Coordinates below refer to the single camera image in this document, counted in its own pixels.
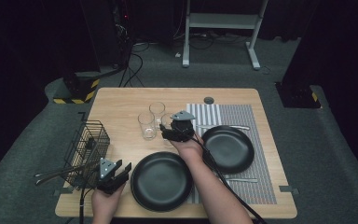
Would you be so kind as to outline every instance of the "gray floor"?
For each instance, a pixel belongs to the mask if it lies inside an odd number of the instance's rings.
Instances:
[[[207,43],[193,41],[202,48]],[[283,43],[257,40],[255,50],[263,68],[253,70],[246,50],[239,43],[215,43],[208,49],[190,50],[190,67],[182,68],[176,58],[182,47],[150,45],[137,52],[144,61],[138,73],[145,87],[208,87],[257,89],[294,195],[298,215],[294,219],[271,219],[268,223],[358,223],[358,163],[339,131],[321,87],[312,86],[323,108],[284,108],[274,87],[281,81],[298,41]],[[145,49],[137,46],[136,50]],[[132,56],[130,67],[140,64]],[[101,87],[117,87],[121,74],[101,79]],[[133,79],[134,87],[142,87]],[[51,102],[61,80],[46,86],[50,99],[46,108],[28,125],[0,163],[0,223],[65,223],[55,215],[63,180],[55,179],[36,187],[33,175],[63,165],[63,156],[81,115],[90,112],[84,105],[56,105]],[[77,223],[75,218],[70,223]],[[150,223],[173,223],[149,220]],[[145,223],[145,220],[118,219],[117,223]]]

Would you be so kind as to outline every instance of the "black curtain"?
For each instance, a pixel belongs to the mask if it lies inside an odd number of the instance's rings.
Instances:
[[[46,85],[61,77],[42,44],[39,1],[0,1],[0,160],[46,106]]]
[[[322,86],[358,160],[358,0],[319,3],[282,84],[292,90]]]

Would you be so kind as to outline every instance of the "yellow and black hazard tape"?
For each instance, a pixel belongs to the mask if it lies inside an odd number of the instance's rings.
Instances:
[[[54,97],[53,101],[56,104],[64,105],[64,104],[86,104],[89,103],[94,96],[94,93],[97,89],[98,84],[100,83],[100,79],[96,79],[91,83],[91,86],[89,88],[89,92],[86,92],[86,96],[84,99],[79,98],[62,98],[62,97]]]

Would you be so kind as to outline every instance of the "white shelf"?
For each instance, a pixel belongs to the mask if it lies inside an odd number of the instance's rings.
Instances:
[[[190,13],[189,27],[253,30],[256,20],[257,15]]]
[[[218,13],[191,13],[190,0],[187,0],[186,10],[186,32],[185,44],[183,48],[183,67],[190,66],[190,27],[198,28],[223,28],[223,29],[242,29],[253,30],[252,39],[246,42],[246,49],[249,52],[250,59],[254,70],[260,69],[260,63],[255,55],[255,41],[257,40],[258,31],[264,17],[264,12],[269,0],[262,0],[260,11],[257,15],[241,14],[218,14]]]

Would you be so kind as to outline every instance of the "clear drinking glass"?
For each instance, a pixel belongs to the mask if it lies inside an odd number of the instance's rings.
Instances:
[[[138,116],[139,126],[141,127],[142,137],[145,140],[152,140],[156,137],[155,117],[150,112],[144,112]]]
[[[163,104],[162,102],[155,102],[149,106],[149,110],[151,113],[153,113],[155,117],[156,128],[159,129],[161,117],[165,114],[165,104]]]
[[[172,116],[173,113],[166,113],[161,117],[161,124],[164,125],[166,129],[172,129],[171,123],[172,123]],[[173,147],[170,140],[163,138],[164,140],[164,146],[165,147]]]

